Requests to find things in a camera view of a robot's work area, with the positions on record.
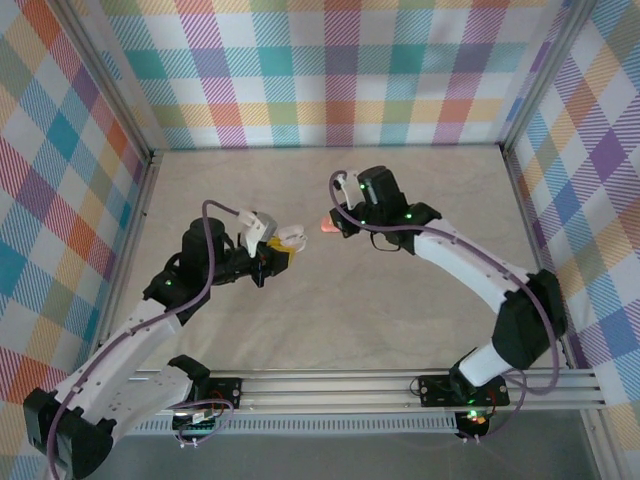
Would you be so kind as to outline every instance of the colorful checkered pattern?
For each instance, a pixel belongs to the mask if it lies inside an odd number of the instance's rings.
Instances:
[[[88,354],[143,162],[45,0],[0,3],[0,478],[33,478],[22,401]]]
[[[119,46],[105,62],[172,149],[494,143],[566,13],[560,0],[74,3],[97,46]]]
[[[579,364],[640,477],[640,0],[597,4],[516,154]]]

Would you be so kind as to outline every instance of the plaid backdrop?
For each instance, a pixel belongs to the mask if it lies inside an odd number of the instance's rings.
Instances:
[[[149,142],[190,149],[494,143],[569,1],[74,4]]]
[[[640,477],[640,0],[598,3],[516,155],[579,363]]]
[[[0,2],[0,478],[42,455],[22,401],[88,354],[137,157],[44,0]]]

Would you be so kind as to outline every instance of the small pink object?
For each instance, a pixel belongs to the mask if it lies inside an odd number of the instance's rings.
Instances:
[[[320,228],[325,233],[340,233],[340,230],[333,225],[331,217],[329,216],[322,219],[322,225],[320,226]]]

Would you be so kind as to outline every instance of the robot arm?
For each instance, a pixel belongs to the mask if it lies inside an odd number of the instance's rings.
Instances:
[[[186,399],[201,400],[199,397],[206,393],[198,388],[208,379],[209,369],[186,356],[171,360],[142,385],[127,384],[149,354],[178,333],[209,300],[207,292],[191,307],[178,308],[197,298],[208,285],[205,228],[213,241],[212,285],[250,276],[256,286],[263,287],[266,278],[286,270],[295,253],[304,248],[306,237],[301,227],[287,227],[276,233],[277,224],[268,215],[238,213],[244,229],[236,245],[221,221],[194,220],[183,235],[182,251],[173,255],[153,278],[144,290],[143,300],[109,340],[54,391],[37,388],[25,399],[29,442],[42,453],[47,453],[54,417],[62,412],[55,426],[53,451],[56,464],[72,478],[85,478],[95,471],[114,443],[150,415]]]
[[[491,341],[450,370],[450,386],[462,402],[493,378],[514,368],[530,367],[550,347],[530,292],[542,304],[555,336],[566,331],[560,288],[552,273],[541,270],[531,274],[511,265],[461,235],[430,206],[408,204],[386,167],[373,167],[360,174],[342,172],[335,177],[333,187],[346,197],[330,212],[333,224],[345,238],[361,229],[371,235],[382,233],[398,249],[449,272],[497,314]]]

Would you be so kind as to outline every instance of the beige table surface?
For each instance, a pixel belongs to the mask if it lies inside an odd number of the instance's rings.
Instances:
[[[497,147],[280,149],[164,155],[130,281],[126,318],[199,216],[203,200],[301,223],[307,248],[267,279],[215,287],[181,335],[152,354],[161,368],[188,354],[211,369],[449,367],[490,338],[495,314],[467,287],[408,253],[375,251],[368,235],[320,231],[328,178],[341,168],[384,164],[409,202],[423,201],[505,260],[535,270]],[[239,224],[222,211],[235,238]],[[537,362],[550,365],[549,355]]]

